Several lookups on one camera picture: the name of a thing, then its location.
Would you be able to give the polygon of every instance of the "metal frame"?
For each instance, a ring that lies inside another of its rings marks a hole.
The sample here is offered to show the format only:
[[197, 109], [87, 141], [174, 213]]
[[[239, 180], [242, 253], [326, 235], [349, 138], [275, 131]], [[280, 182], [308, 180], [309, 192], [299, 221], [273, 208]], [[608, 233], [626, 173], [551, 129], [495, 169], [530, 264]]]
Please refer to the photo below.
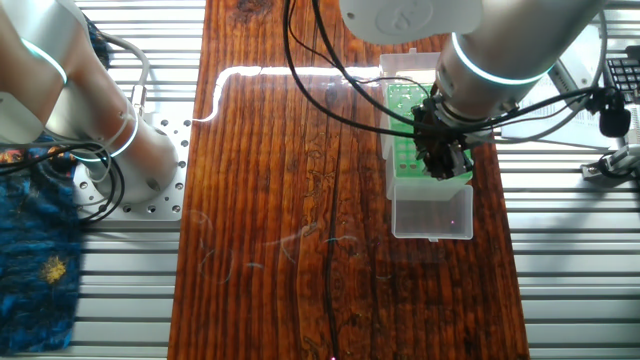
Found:
[[[157, 113], [145, 114], [145, 121], [171, 139], [178, 153], [178, 171], [171, 185], [154, 199], [140, 204], [121, 204], [118, 210], [103, 220], [106, 223], [180, 221], [182, 219], [192, 122], [191, 120], [169, 120]], [[84, 165], [78, 166], [73, 181], [76, 185], [74, 193], [76, 204], [90, 204], [103, 198], [91, 182]], [[99, 206], [78, 206], [80, 217], [96, 212]]]

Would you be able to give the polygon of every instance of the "clear plastic box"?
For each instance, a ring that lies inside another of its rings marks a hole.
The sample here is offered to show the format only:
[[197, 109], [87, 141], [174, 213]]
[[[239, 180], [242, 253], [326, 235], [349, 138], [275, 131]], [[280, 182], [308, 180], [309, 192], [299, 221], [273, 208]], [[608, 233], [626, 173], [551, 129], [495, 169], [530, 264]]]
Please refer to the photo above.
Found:
[[[409, 77], [430, 86], [435, 81], [439, 53], [382, 55], [382, 76]], [[382, 82], [385, 105], [410, 116], [410, 107], [424, 98], [424, 92], [401, 80]], [[381, 126], [401, 131], [411, 127], [383, 116]], [[424, 163], [415, 159], [411, 139], [382, 135], [382, 156], [386, 163], [387, 198], [392, 202], [392, 233], [397, 238], [473, 238], [473, 187], [471, 174], [438, 181], [425, 176]]]

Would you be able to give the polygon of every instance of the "wood grain surface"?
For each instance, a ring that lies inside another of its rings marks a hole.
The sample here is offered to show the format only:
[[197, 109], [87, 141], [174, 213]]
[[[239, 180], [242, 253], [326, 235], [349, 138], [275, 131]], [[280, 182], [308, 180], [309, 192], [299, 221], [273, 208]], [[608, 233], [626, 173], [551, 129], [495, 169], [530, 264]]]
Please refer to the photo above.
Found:
[[[445, 39], [364, 44], [337, 0], [321, 4], [347, 66], [440, 51]], [[267, 75], [286, 64], [281, 6], [207, 4], [195, 115], [221, 98], [191, 138], [169, 359], [528, 359], [495, 148], [475, 151], [474, 240], [395, 239], [379, 137], [327, 119], [290, 76]], [[293, 22], [323, 50], [309, 1]], [[298, 66], [328, 67], [293, 53]], [[334, 112], [378, 123], [339, 77], [303, 81]]]

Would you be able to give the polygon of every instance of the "blue cloth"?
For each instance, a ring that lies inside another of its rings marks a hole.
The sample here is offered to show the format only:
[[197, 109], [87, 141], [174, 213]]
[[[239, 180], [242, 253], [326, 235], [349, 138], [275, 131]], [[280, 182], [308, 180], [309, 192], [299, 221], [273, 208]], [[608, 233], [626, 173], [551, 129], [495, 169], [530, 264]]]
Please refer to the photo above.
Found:
[[[9, 151], [0, 163], [46, 151]], [[71, 340], [81, 252], [72, 171], [66, 155], [0, 177], [0, 355]]]

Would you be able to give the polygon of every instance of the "cable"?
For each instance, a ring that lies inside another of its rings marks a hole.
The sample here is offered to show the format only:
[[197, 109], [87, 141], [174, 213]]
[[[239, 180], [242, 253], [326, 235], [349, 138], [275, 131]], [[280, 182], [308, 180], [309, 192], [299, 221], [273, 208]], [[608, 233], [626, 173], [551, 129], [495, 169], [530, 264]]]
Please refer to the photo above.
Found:
[[138, 59], [140, 59], [140, 61], [142, 61], [142, 74], [140, 75], [140, 80], [138, 80], [138, 85], [144, 86], [147, 83], [149, 71], [151, 70], [151, 63], [149, 62], [149, 58], [147, 57], [147, 55], [145, 55], [145, 53], [137, 46], [118, 36], [110, 35], [104, 32], [102, 33], [102, 36], [108, 42], [131, 51]]
[[604, 158], [606, 156], [612, 155], [614, 153], [615, 152], [608, 152], [608, 153], [605, 153], [604, 155], [602, 155], [602, 157], [600, 157], [600, 160], [598, 160], [598, 163], [597, 163], [598, 164], [597, 165], [598, 166], [598, 170], [600, 170], [600, 173], [603, 176], [611, 178], [611, 179], [626, 179], [626, 178], [630, 177], [629, 180], [640, 180], [639, 178], [633, 176], [633, 173], [635, 172], [634, 169], [627, 170], [627, 172], [624, 173], [624, 174], [616, 174], [616, 173], [614, 173], [612, 171], [609, 171], [609, 169], [607, 168], [607, 161]]
[[426, 131], [432, 131], [435, 133], [448, 133], [448, 134], [457, 134], [460, 133], [459, 129], [454, 129], [454, 128], [446, 128], [446, 127], [435, 127], [432, 125], [427, 125], [424, 123], [420, 123], [420, 122], [416, 122], [412, 119], [408, 119], [404, 116], [398, 115], [395, 112], [393, 112], [391, 109], [387, 108], [386, 106], [380, 104], [376, 99], [374, 99], [371, 95], [369, 95], [359, 84], [358, 82], [351, 76], [349, 75], [349, 73], [347, 72], [347, 69], [344, 67], [344, 65], [342, 64], [342, 62], [340, 61], [340, 58], [338, 57], [338, 55], [336, 54], [335, 50], [333, 49], [333, 46], [331, 45], [331, 41], [329, 40], [329, 35], [327, 34], [327, 30], [324, 26], [324, 22], [322, 21], [322, 14], [320, 13], [320, 4], [319, 4], [319, 0], [312, 0], [311, 1], [312, 5], [313, 5], [313, 13], [315, 15], [316, 18], [316, 25], [318, 27], [318, 31], [320, 32], [320, 37], [322, 38], [322, 41], [324, 42], [325, 47], [327, 48], [327, 52], [329, 53], [329, 55], [331, 56], [331, 60], [333, 60], [333, 63], [335, 64], [335, 67], [342, 73], [342, 75], [345, 77], [345, 79], [347, 79], [347, 81], [351, 84], [351, 86], [358, 92], [360, 93], [360, 95], [362, 95], [363, 98], [365, 98], [369, 103], [371, 103], [376, 109], [382, 111], [383, 113], [391, 116], [392, 118], [405, 123], [407, 125], [411, 125], [413, 127], [417, 127], [420, 128], [422, 130], [426, 130]]
[[293, 32], [293, 27], [291, 26], [291, 21], [293, 19], [293, 12], [296, 8], [296, 4], [297, 4], [298, 0], [293, 0], [293, 3], [291, 4], [291, 11], [289, 11], [289, 34], [291, 34], [291, 37], [293, 38], [293, 40], [295, 40], [295, 42], [298, 43], [298, 45], [302, 46], [303, 48], [307, 49], [307, 51], [320, 56], [321, 58], [323, 58], [326, 62], [328, 62], [329, 64], [331, 64], [333, 67], [337, 67], [336, 64], [329, 60], [328, 57], [324, 56], [323, 54], [319, 53], [318, 51], [312, 49], [311, 47], [307, 46], [305, 43], [302, 42], [302, 40], [298, 39], [298, 37], [296, 36], [296, 34]]
[[581, 98], [572, 100], [571, 102], [569, 102], [567, 105], [563, 106], [560, 110], [555, 111], [554, 113], [550, 114], [550, 115], [545, 115], [545, 116], [537, 116], [537, 117], [532, 117], [532, 118], [527, 118], [527, 119], [519, 119], [519, 120], [513, 120], [513, 121], [506, 121], [503, 123], [500, 123], [500, 127], [505, 127], [505, 126], [509, 126], [509, 125], [514, 125], [514, 124], [519, 124], [519, 123], [523, 123], [523, 122], [528, 122], [528, 121], [537, 121], [537, 120], [546, 120], [546, 119], [550, 119], [554, 116], [557, 116], [558, 114], [560, 114], [561, 112], [567, 110], [571, 105], [573, 105], [574, 103], [583, 100], [583, 98], [586, 96], [583, 96]]
[[[608, 47], [608, 41], [609, 41], [609, 35], [608, 35], [608, 30], [607, 30], [607, 18], [604, 14], [604, 11], [600, 12], [600, 24], [601, 24], [601, 30], [602, 30], [602, 43], [601, 43], [601, 47], [600, 47], [600, 61], [598, 63], [598, 69], [596, 70], [596, 74], [593, 78], [593, 82], [591, 83], [591, 88], [595, 88], [598, 86], [598, 82], [600, 81], [600, 77], [602, 76], [602, 73], [604, 72], [604, 67], [606, 64], [606, 58], [607, 58], [607, 47]], [[488, 142], [491, 144], [506, 144], [506, 145], [510, 145], [510, 144], [521, 144], [521, 143], [525, 143], [525, 142], [529, 142], [529, 141], [538, 141], [542, 138], [544, 138], [545, 136], [548, 136], [550, 134], [553, 134], [554, 132], [560, 130], [562, 127], [564, 127], [565, 125], [567, 125], [569, 122], [571, 122], [571, 120], [573, 120], [578, 113], [580, 113], [580, 111], [584, 110], [585, 105], [587, 104], [587, 101], [589, 101], [589, 99], [583, 99], [580, 104], [578, 105], [578, 107], [571, 113], [569, 114], [564, 120], [562, 120], [561, 122], [559, 122], [558, 124], [556, 124], [555, 126], [539, 133], [536, 135], [532, 135], [526, 138], [521, 138], [521, 139], [509, 139], [509, 140], [497, 140], [497, 139], [491, 139], [491, 138], [486, 138], [486, 137], [478, 137], [475, 135], [467, 135], [469, 138], [471, 139], [476, 139], [479, 141], [484, 141], [484, 142]]]
[[289, 31], [289, 10], [290, 10], [290, 6], [291, 6], [291, 0], [284, 0], [284, 10], [283, 10], [283, 19], [282, 19], [284, 51], [285, 51], [285, 57], [287, 59], [287, 65], [289, 66], [289, 69], [291, 70], [291, 76], [293, 77], [293, 79], [294, 79], [294, 81], [296, 83], [296, 86], [300, 89], [300, 92], [302, 92], [302, 95], [313, 106], [315, 106], [320, 112], [322, 112], [323, 114], [327, 115], [328, 117], [331, 117], [333, 119], [336, 119], [336, 120], [340, 121], [343, 124], [346, 124], [346, 125], [349, 125], [349, 126], [361, 129], [361, 130], [375, 132], [375, 133], [378, 133], [378, 134], [386, 134], [386, 135], [405, 137], [405, 138], [412, 138], [412, 139], [417, 138], [418, 136], [413, 134], [413, 133], [405, 133], [405, 132], [400, 132], [400, 131], [382, 129], [382, 128], [378, 128], [378, 127], [374, 127], [374, 126], [360, 124], [360, 123], [357, 123], [357, 122], [355, 122], [353, 120], [349, 120], [349, 119], [344, 118], [344, 117], [342, 117], [340, 115], [337, 115], [337, 114], [333, 113], [331, 110], [325, 108], [315, 98], [313, 98], [313, 96], [311, 96], [311, 94], [307, 91], [307, 89], [305, 88], [304, 84], [302, 83], [302, 80], [300, 80], [300, 77], [298, 76], [295, 64], [293, 63], [293, 57], [291, 55], [291, 47], [290, 47], [290, 43], [289, 43], [289, 32], [288, 32]]
[[[49, 147], [51, 145], [51, 143], [34, 143], [34, 144], [28, 144], [28, 145], [17, 145], [14, 148], [33, 148], [33, 147]], [[66, 153], [66, 152], [70, 152], [70, 151], [74, 151], [77, 149], [89, 149], [89, 150], [95, 150], [97, 148], [99, 148], [99, 146], [92, 144], [92, 143], [85, 143], [85, 144], [75, 144], [75, 145], [71, 145], [69, 147], [64, 147], [64, 148], [60, 148], [60, 149], [56, 149], [55, 151], [49, 152], [45, 155], [39, 156], [37, 158], [34, 159], [30, 159], [30, 160], [24, 160], [21, 161], [19, 163], [12, 163], [10, 164], [11, 168], [8, 170], [4, 170], [4, 171], [0, 171], [0, 176], [8, 176], [8, 175], [12, 175], [15, 174], [19, 171], [22, 171], [24, 169], [27, 169], [29, 167], [35, 166], [41, 162], [44, 162], [48, 159], [54, 158], [60, 154]], [[102, 156], [100, 156], [100, 161], [103, 163], [103, 165], [108, 166], [107, 160], [105, 159], [107, 156], [106, 153], [104, 153]], [[122, 202], [122, 199], [124, 198], [124, 188], [125, 188], [125, 180], [124, 180], [124, 175], [122, 174], [122, 170], [120, 169], [120, 166], [118, 165], [118, 163], [115, 161], [115, 159], [113, 159], [112, 161], [112, 165], [113, 165], [113, 169], [115, 170], [115, 172], [117, 173], [119, 180], [120, 180], [120, 196], [118, 197], [118, 200], [114, 203], [114, 205], [111, 207], [111, 209], [109, 211], [107, 211], [103, 216], [100, 216], [98, 219], [92, 220], [93, 218], [99, 216], [101, 213], [105, 212], [105, 210], [109, 207], [109, 205], [113, 202], [113, 198], [115, 197], [115, 192], [116, 192], [116, 177], [113, 174], [113, 171], [109, 171], [108, 174], [111, 177], [111, 192], [109, 194], [109, 196], [106, 199], [106, 204], [100, 206], [100, 209], [98, 212], [83, 218], [80, 220], [80, 222], [83, 225], [92, 225], [95, 224], [99, 221], [104, 220], [106, 217], [108, 217], [109, 215], [111, 215], [115, 209], [118, 208], [118, 206], [120, 206], [120, 203]]]
[[[295, 7], [297, 4], [298, 0], [293, 0], [293, 3], [291, 4], [291, 11], [289, 11], [289, 34], [291, 35], [291, 37], [295, 40], [296, 43], [298, 43], [298, 45], [302, 46], [305, 50], [321, 57], [322, 59], [324, 59], [327, 63], [329, 63], [331, 66], [333, 66], [334, 68], [336, 67], [336, 64], [331, 61], [328, 57], [326, 57], [325, 55], [321, 54], [320, 52], [316, 51], [315, 49], [309, 47], [307, 44], [305, 44], [304, 42], [302, 42], [302, 40], [300, 40], [298, 38], [298, 36], [296, 36], [296, 34], [293, 32], [293, 27], [291, 25], [291, 21], [293, 19], [293, 13], [295, 11]], [[378, 77], [375, 79], [371, 79], [371, 80], [355, 80], [356, 82], [358, 82], [359, 84], [362, 85], [366, 85], [366, 84], [370, 84], [370, 83], [374, 83], [374, 82], [380, 82], [382, 80], [404, 80], [407, 82], [410, 82], [416, 86], [419, 86], [420, 89], [422, 89], [422, 91], [424, 91], [424, 93], [427, 95], [427, 97], [431, 97], [431, 93], [419, 82], [410, 79], [410, 78], [405, 78], [405, 77], [400, 77], [400, 76], [385, 76], [385, 77]]]
[[[118, 199], [116, 200], [116, 202], [113, 204], [113, 207], [111, 207], [111, 209], [109, 211], [107, 211], [104, 215], [102, 215], [101, 217], [99, 217], [99, 218], [97, 218], [95, 220], [85, 221], [85, 225], [93, 225], [93, 224], [96, 224], [96, 223], [106, 219], [107, 217], [109, 217], [109, 215], [113, 214], [113, 212], [116, 211], [116, 209], [122, 203], [122, 199], [124, 198], [124, 191], [125, 191], [125, 180], [124, 180], [124, 175], [122, 174], [122, 169], [120, 169], [120, 165], [118, 165], [118, 162], [115, 159], [113, 161], [113, 169], [116, 171], [116, 173], [118, 175], [118, 178], [120, 179], [120, 195], [118, 196]], [[112, 184], [111, 189], [113, 191], [111, 192], [110, 196], [113, 196], [113, 194], [115, 192], [115, 185], [114, 185], [115, 184], [115, 179], [113, 179], [111, 181], [111, 184]]]

